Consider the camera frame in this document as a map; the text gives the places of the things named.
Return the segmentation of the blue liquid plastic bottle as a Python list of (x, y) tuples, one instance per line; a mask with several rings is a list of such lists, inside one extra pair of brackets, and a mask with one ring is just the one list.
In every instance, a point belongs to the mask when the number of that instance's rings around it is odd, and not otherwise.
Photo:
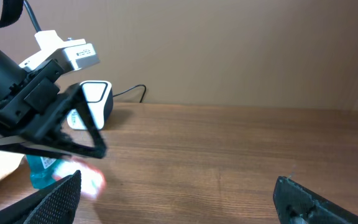
[(43, 189), (55, 183), (53, 174), (62, 163), (61, 159), (26, 155), (30, 167), (30, 181), (35, 189)]

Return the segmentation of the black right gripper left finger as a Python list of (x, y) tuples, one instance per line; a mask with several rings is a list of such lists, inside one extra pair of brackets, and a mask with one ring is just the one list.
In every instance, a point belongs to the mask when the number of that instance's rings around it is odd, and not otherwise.
[(81, 197), (81, 172), (0, 210), (0, 224), (73, 223)]

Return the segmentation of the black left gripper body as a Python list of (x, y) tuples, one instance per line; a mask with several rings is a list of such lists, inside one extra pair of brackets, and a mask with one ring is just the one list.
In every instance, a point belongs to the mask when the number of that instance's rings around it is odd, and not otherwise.
[(63, 74), (56, 60), (27, 72), (13, 62), (0, 66), (0, 142), (24, 142), (26, 126), (57, 98), (55, 82)]

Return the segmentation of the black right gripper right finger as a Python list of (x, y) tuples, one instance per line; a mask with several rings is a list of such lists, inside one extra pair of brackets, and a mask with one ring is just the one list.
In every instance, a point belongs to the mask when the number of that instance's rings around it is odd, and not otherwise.
[(278, 177), (273, 203), (281, 224), (358, 224), (358, 216), (285, 176)]

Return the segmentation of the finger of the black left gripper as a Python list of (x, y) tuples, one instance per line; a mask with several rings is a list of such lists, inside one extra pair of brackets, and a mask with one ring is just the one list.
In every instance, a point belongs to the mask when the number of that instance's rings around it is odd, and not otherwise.
[[(87, 132), (93, 140), (93, 146), (85, 146), (72, 141), (62, 132), (62, 122), (71, 110), (76, 110)], [(50, 104), (43, 114), (34, 116), (26, 126), (28, 148), (41, 156), (60, 158), (64, 156), (82, 156), (102, 159), (106, 154), (106, 144), (93, 121), (83, 89), (79, 84), (69, 88)]]
[(25, 154), (30, 156), (49, 157), (54, 159), (60, 159), (64, 156), (71, 156), (72, 144), (61, 143), (57, 144), (35, 144), (32, 142), (0, 142), (0, 151), (13, 152), (19, 154)]

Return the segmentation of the red white small box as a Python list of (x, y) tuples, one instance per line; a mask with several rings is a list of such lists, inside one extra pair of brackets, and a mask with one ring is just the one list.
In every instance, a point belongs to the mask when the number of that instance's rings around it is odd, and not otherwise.
[(88, 199), (96, 200), (106, 187), (106, 179), (101, 170), (85, 160), (71, 157), (61, 161), (52, 177), (60, 180), (78, 170), (81, 172), (81, 194)]

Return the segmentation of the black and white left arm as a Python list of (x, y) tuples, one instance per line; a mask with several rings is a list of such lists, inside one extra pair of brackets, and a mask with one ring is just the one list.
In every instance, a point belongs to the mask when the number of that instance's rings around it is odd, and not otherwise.
[[(40, 50), (15, 63), (0, 50), (0, 151), (61, 158), (103, 158), (101, 137), (84, 91), (76, 83), (60, 91), (57, 80), (98, 63), (94, 47), (84, 39), (62, 40), (53, 30), (35, 34)], [(93, 140), (92, 146), (72, 141), (62, 122), (75, 110)]]

